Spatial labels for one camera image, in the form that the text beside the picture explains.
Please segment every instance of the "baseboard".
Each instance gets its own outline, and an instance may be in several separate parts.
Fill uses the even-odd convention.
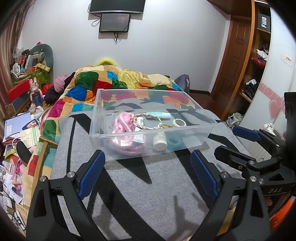
[[[200,91],[200,90],[189,90],[189,93],[192,94],[204,94],[204,95],[211,95],[209,91]]]

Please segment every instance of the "transparent plastic box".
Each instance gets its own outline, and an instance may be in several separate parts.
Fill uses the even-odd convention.
[[[115,133],[115,119],[118,120],[118,116],[126,112],[168,112],[170,118],[162,119],[163,124],[172,126],[175,119],[181,119],[186,126]],[[158,120],[147,117],[144,117],[143,121],[144,126],[150,128],[159,124]],[[199,146],[216,124],[217,122],[185,92],[99,89],[89,136],[93,149],[102,150],[106,160],[119,160]],[[167,148],[162,151],[155,150],[153,144],[156,147],[156,142],[163,142],[164,136]]]

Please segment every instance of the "braided rope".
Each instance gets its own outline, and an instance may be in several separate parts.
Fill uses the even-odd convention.
[[[152,127],[152,128],[147,127],[147,126],[141,126],[136,121],[138,117],[149,117],[149,118],[153,118],[153,119],[156,119],[157,121],[159,121],[159,124],[158,124],[158,126]],[[163,122],[162,122],[162,120],[158,116],[155,116],[155,115],[152,115],[152,114],[147,114],[147,113],[139,113],[139,114],[135,114],[134,115],[134,117],[133,117],[133,124],[136,127],[140,128],[142,130],[157,130],[157,129],[162,128],[161,125],[163,124]]]

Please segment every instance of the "curtain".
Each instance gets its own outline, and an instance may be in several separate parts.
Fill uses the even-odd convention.
[[[3,118],[7,114],[5,106],[8,104],[7,91],[13,87],[9,66],[13,64],[12,52],[20,38],[26,14],[35,0],[27,2],[8,24],[0,37],[0,143],[4,136]]]

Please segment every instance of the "wooden door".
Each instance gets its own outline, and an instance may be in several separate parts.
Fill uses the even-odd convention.
[[[222,64],[211,93],[219,117],[223,114],[237,84],[246,58],[250,38],[251,20],[231,18],[232,26]]]

